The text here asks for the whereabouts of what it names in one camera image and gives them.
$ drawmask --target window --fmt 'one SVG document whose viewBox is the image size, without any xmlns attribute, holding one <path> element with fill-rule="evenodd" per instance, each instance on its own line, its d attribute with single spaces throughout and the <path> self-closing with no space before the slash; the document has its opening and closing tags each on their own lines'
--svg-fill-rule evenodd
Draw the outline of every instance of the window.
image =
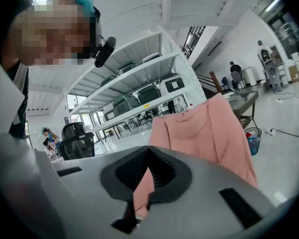
<svg viewBox="0 0 299 239">
<path fill-rule="evenodd" d="M 98 116 L 99 116 L 99 118 L 100 118 L 100 122 L 101 122 L 101 124 L 103 124 L 103 123 L 104 123 L 104 122 L 103 122 L 103 117 L 104 117 L 104 116 L 103 116 L 103 112 L 98 112 Z M 99 125 L 99 120 L 98 120 L 98 118 L 97 118 L 97 116 L 96 116 L 96 113 L 93 114 L 93 118 L 94 118 L 95 123 L 96 123 L 95 126 L 98 126 L 98 125 Z M 103 131 L 102 131 L 102 130 L 99 131 L 99 134 L 100 134 L 101 138 L 104 139 L 104 134 L 103 134 Z"/>
<path fill-rule="evenodd" d="M 82 97 L 82 96 L 76 96 L 77 97 L 77 100 L 78 100 L 78 105 L 80 103 L 82 103 L 84 100 L 86 100 L 86 97 Z"/>
<path fill-rule="evenodd" d="M 78 101 L 74 95 L 67 95 L 67 101 L 69 110 L 74 109 L 78 105 Z"/>
<path fill-rule="evenodd" d="M 73 122 L 82 122 L 81 116 L 80 115 L 72 115 L 71 123 L 73 123 Z"/>
<path fill-rule="evenodd" d="M 90 119 L 89 114 L 82 114 L 82 119 L 83 119 L 83 123 L 84 125 L 86 125 L 88 127 L 88 129 L 92 129 L 93 128 L 93 123 Z"/>
</svg>

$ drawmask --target seated person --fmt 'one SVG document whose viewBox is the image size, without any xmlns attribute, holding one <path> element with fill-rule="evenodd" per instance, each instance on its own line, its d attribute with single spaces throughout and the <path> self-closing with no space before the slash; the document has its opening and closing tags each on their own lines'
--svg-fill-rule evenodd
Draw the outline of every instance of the seated person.
<svg viewBox="0 0 299 239">
<path fill-rule="evenodd" d="M 231 61 L 230 63 L 230 72 L 238 72 L 241 75 L 241 78 L 243 78 L 242 72 L 241 72 L 241 67 L 239 65 L 235 65 L 233 61 Z M 234 80 L 231 81 L 231 84 L 233 85 L 233 88 L 236 89 L 237 88 L 237 84 L 234 82 Z"/>
</svg>

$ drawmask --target white floor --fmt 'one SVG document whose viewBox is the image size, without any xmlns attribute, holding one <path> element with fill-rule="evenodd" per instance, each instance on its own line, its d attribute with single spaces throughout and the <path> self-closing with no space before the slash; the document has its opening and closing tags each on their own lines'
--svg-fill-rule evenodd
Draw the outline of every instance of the white floor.
<svg viewBox="0 0 299 239">
<path fill-rule="evenodd" d="M 278 96 L 272 90 L 256 89 L 259 89 L 260 97 L 256 101 L 255 121 L 263 133 L 259 152 L 252 160 L 259 189 L 277 206 L 299 191 L 299 138 L 280 132 L 271 136 L 265 130 L 277 128 L 299 135 L 299 82 L 290 84 L 282 91 L 296 94 L 296 97 L 283 100 L 283 103 L 276 102 L 276 99 L 291 95 Z M 123 139 L 118 140 L 114 135 L 107 138 L 105 146 L 96 144 L 96 155 L 147 145 L 151 124 L 132 129 L 133 135 L 128 130 L 121 134 Z"/>
</svg>

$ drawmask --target black mesh chair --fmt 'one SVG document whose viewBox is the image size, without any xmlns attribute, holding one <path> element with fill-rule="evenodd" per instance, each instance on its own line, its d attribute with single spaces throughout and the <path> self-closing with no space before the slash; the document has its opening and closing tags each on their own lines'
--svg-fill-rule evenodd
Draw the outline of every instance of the black mesh chair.
<svg viewBox="0 0 299 239">
<path fill-rule="evenodd" d="M 93 157 L 93 133 L 86 133 L 82 122 L 67 124 L 62 130 L 59 149 L 64 160 Z"/>
</svg>

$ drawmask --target glass table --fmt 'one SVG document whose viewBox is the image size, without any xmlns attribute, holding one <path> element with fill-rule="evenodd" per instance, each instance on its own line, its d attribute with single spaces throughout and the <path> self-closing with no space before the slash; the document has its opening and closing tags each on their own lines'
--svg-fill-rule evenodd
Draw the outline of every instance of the glass table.
<svg viewBox="0 0 299 239">
<path fill-rule="evenodd" d="M 257 91 L 245 91 L 236 90 L 234 95 L 231 95 L 227 100 L 243 128 L 246 128 L 248 124 L 253 121 L 257 127 L 254 116 L 255 116 L 255 105 L 256 100 L 259 97 Z M 243 113 L 252 106 L 251 116 L 244 116 Z"/>
</svg>

